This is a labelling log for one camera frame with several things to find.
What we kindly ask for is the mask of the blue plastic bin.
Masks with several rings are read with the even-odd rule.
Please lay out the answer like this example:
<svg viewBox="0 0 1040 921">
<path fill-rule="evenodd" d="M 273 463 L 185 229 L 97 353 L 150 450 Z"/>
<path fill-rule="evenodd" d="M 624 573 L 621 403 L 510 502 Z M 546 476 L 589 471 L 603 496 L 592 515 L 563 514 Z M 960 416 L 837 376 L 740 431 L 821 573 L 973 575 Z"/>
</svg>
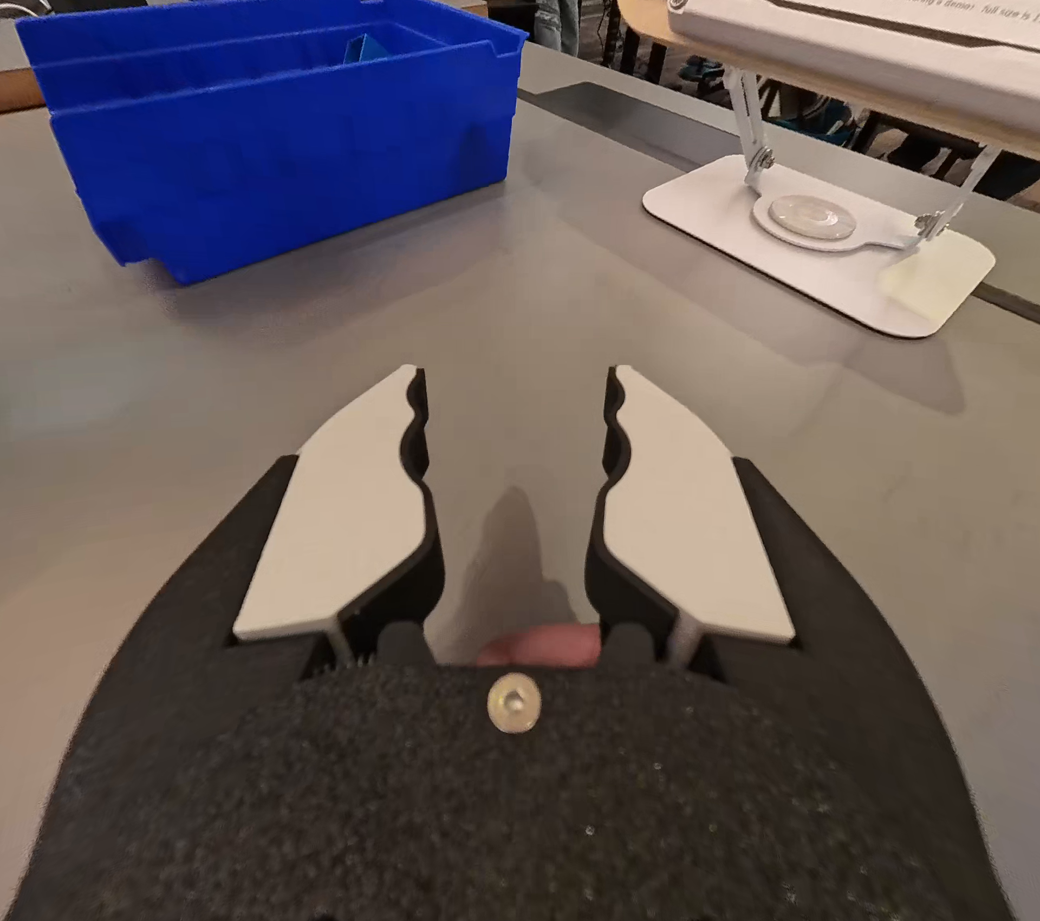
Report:
<svg viewBox="0 0 1040 921">
<path fill-rule="evenodd" d="M 496 184 L 527 34 L 431 0 L 21 18 L 97 238 L 181 284 Z M 343 65 L 370 33 L 390 57 Z"/>
</svg>

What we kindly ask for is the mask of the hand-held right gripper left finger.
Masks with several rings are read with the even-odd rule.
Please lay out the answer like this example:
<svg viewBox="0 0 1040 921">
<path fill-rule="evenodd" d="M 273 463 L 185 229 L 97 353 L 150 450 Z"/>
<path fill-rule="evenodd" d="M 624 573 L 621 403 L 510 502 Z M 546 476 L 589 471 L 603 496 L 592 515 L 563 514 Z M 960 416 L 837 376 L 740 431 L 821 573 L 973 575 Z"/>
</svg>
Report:
<svg viewBox="0 0 1040 921">
<path fill-rule="evenodd" d="M 401 365 L 298 450 L 233 625 L 238 642 L 324 636 L 345 663 L 423 628 L 445 586 L 423 368 Z"/>
</svg>

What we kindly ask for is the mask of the person's right hand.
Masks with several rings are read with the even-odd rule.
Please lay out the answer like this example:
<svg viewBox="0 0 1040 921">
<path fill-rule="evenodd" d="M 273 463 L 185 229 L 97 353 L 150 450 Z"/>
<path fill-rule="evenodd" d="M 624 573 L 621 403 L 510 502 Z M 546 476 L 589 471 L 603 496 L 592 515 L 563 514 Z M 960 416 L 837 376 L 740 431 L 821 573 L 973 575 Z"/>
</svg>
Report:
<svg viewBox="0 0 1040 921">
<path fill-rule="evenodd" d="M 551 624 L 497 637 L 477 654 L 486 668 L 593 668 L 601 653 L 596 624 Z"/>
</svg>

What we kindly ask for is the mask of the white wooden document stand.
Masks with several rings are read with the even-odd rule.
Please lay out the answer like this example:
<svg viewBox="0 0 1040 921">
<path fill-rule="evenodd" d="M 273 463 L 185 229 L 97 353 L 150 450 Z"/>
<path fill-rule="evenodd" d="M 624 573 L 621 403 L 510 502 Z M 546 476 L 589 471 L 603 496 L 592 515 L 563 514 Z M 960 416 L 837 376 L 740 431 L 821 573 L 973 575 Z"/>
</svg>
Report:
<svg viewBox="0 0 1040 921">
<path fill-rule="evenodd" d="M 995 266 L 952 229 L 1002 153 L 1038 157 L 1038 50 L 774 0 L 617 0 L 638 33 L 723 68 L 742 156 L 648 191 L 643 206 L 775 282 L 881 334 L 933 336 Z M 761 79 L 981 144 L 936 211 L 783 165 L 768 141 Z"/>
</svg>

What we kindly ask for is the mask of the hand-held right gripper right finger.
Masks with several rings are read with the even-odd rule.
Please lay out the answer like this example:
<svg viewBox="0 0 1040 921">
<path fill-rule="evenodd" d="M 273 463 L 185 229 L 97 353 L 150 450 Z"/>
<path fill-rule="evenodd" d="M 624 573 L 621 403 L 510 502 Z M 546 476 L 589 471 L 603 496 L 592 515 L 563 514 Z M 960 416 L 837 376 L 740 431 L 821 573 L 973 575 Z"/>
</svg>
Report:
<svg viewBox="0 0 1040 921">
<path fill-rule="evenodd" d="M 796 630 L 723 441 L 629 365 L 607 373 L 584 590 L 603 636 L 635 625 L 666 664 L 706 636 L 790 646 Z"/>
</svg>

